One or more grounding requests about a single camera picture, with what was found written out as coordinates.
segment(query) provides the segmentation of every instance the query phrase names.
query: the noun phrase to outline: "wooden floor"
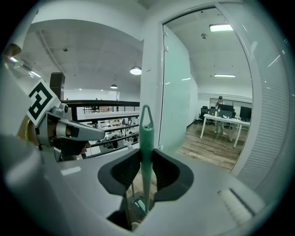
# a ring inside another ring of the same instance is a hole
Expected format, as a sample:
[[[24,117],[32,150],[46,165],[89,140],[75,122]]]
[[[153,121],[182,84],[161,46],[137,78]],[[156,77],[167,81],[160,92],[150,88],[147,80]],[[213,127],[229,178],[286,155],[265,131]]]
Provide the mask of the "wooden floor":
[[[203,138],[200,139],[202,125],[190,125],[186,130],[183,146],[178,153],[187,158],[203,160],[231,171],[242,150],[248,130],[241,130],[240,138],[235,148],[233,145],[236,134],[233,136],[232,142],[230,142],[227,135],[215,134],[214,131],[214,125],[206,125]],[[226,134],[229,132],[228,128],[225,128],[224,131]]]

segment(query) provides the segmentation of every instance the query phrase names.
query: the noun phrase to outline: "railing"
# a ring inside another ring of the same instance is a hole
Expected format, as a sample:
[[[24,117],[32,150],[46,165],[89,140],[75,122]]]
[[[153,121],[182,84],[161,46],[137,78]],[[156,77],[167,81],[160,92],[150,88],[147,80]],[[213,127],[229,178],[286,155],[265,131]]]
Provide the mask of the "railing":
[[[108,101],[108,100],[64,100],[62,101],[63,103],[67,104],[69,108],[71,108],[71,113],[72,113],[72,120],[77,121],[77,122],[88,122],[91,121],[93,123],[97,122],[98,120],[108,120],[108,119],[119,119],[119,118],[130,118],[130,117],[138,117],[139,116],[139,102],[128,102],[128,101]],[[90,118],[90,119],[80,119],[78,120],[77,117],[77,107],[80,108],[80,112],[83,111],[84,114],[105,114],[106,116],[102,118]],[[113,114],[118,114],[116,117],[111,116],[110,118],[107,117],[111,112]],[[133,125],[127,125],[127,126],[122,126],[122,127],[109,127],[109,128],[102,128],[106,134],[110,134],[114,131],[118,130],[130,130],[134,127],[138,127],[138,124],[133,124]],[[130,143],[131,145],[137,144],[138,143],[138,138],[139,134],[131,134],[115,139],[109,139],[105,141],[97,141],[97,143],[92,144],[90,148],[102,146],[102,145],[107,145],[109,143],[113,142],[118,142],[121,140],[126,140],[126,139],[133,139],[134,142]],[[104,154],[112,153],[115,151],[118,151],[120,149],[126,148],[124,147],[118,147],[118,148],[112,148],[110,151],[106,152],[101,152],[101,153],[96,153],[90,156],[83,155],[83,158],[93,158],[93,157],[98,157]]]

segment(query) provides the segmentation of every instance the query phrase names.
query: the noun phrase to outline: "white desk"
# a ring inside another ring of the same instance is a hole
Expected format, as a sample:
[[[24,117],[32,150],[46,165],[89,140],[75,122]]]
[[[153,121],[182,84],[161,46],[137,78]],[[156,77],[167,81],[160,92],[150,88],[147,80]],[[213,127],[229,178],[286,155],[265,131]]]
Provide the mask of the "white desk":
[[[203,133],[204,133],[205,125],[206,125],[206,119],[212,119],[212,120],[217,120],[217,121],[221,121],[221,122],[228,122],[230,124],[237,124],[238,125],[238,134],[236,136],[234,148],[236,147],[236,144],[237,144],[238,139],[240,137],[242,125],[244,125],[244,126],[250,126],[250,122],[245,122],[245,121],[241,121],[241,120],[234,119],[234,118],[232,118],[232,119],[229,119],[229,118],[221,118],[221,117],[216,117],[216,116],[212,116],[212,115],[209,115],[209,114],[205,114],[204,115],[204,123],[203,123],[202,133],[201,133],[200,138],[203,137]],[[229,128],[228,136],[230,138],[230,141],[232,141],[232,136],[230,136],[230,128]]]

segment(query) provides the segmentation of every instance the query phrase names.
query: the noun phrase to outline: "office desk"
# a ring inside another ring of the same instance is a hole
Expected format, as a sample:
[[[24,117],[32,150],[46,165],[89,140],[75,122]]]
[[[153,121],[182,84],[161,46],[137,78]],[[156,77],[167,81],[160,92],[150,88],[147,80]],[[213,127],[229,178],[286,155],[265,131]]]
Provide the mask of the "office desk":
[[[212,116],[212,115],[209,115],[209,114],[205,114],[204,115],[203,128],[202,128],[202,132],[201,132],[200,138],[203,137],[203,133],[204,133],[205,125],[206,125],[206,119],[212,119],[212,120],[217,120],[217,121],[221,121],[221,122],[228,122],[230,124],[237,124],[238,125],[238,133],[237,133],[236,140],[235,140],[235,143],[234,143],[234,148],[236,147],[236,144],[237,144],[238,139],[240,137],[242,125],[244,125],[244,126],[250,126],[250,122],[245,122],[245,121],[241,121],[241,120],[234,119],[234,118],[232,118],[232,119],[229,119],[229,118],[221,118],[221,117],[216,117],[216,116]],[[232,141],[232,136],[230,136],[230,128],[229,128],[228,136],[229,136],[230,141]]]

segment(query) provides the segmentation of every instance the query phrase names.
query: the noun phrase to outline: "person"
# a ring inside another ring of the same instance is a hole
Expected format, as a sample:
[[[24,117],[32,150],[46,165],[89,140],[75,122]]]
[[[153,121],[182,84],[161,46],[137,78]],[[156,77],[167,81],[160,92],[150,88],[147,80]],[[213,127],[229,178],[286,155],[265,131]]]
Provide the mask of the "person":
[[[216,109],[218,109],[218,105],[219,104],[223,104],[224,105],[222,96],[219,96],[218,97],[218,101],[215,103],[215,108]],[[218,121],[218,120],[215,121],[215,132],[214,133],[215,134],[218,133],[219,125],[220,125],[220,133],[223,134],[223,135],[226,135],[226,133],[224,132],[223,122]]]

